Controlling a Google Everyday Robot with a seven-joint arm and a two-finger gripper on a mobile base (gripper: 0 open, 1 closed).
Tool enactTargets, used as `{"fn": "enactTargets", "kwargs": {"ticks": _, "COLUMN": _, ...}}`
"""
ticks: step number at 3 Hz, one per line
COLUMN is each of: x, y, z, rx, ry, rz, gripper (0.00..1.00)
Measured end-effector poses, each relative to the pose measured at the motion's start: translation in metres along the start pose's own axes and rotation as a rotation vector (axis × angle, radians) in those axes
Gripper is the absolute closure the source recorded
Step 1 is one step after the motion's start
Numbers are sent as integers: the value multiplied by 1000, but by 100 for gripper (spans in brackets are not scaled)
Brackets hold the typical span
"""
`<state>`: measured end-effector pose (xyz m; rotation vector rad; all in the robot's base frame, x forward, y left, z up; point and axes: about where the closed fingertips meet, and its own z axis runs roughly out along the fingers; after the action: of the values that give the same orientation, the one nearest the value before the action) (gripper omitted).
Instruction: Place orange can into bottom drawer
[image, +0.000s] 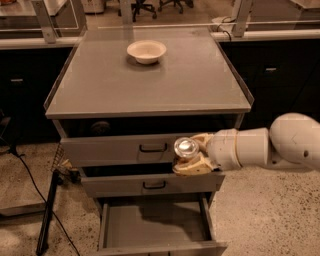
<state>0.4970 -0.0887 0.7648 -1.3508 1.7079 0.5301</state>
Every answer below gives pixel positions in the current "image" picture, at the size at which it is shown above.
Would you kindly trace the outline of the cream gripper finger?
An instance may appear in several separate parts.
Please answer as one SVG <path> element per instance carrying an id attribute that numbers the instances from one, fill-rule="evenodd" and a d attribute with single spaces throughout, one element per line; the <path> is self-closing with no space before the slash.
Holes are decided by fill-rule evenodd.
<path id="1" fill-rule="evenodd" d="M 213 172 L 217 166 L 207 157 L 197 155 L 192 159 L 179 159 L 173 165 L 173 171 L 178 176 L 197 176 Z"/>
<path id="2" fill-rule="evenodd" d="M 209 141 L 214 137 L 213 133 L 201 133 L 192 136 L 192 139 L 198 144 L 199 149 L 202 152 L 207 151 L 207 145 Z"/>

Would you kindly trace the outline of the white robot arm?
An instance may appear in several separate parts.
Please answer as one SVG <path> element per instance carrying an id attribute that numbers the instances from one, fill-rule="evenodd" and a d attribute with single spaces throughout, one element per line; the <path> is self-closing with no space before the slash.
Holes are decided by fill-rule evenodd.
<path id="1" fill-rule="evenodd" d="M 180 176 L 247 166 L 320 170 L 320 123 L 300 113 L 277 117 L 269 128 L 181 137 L 174 143 L 173 171 Z"/>

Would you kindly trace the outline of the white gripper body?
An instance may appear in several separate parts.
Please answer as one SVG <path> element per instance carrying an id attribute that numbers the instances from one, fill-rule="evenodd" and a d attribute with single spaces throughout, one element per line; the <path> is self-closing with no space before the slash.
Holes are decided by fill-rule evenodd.
<path id="1" fill-rule="evenodd" d="M 223 171 L 240 169 L 237 153 L 236 129 L 220 130 L 207 143 L 207 153 L 210 160 Z"/>

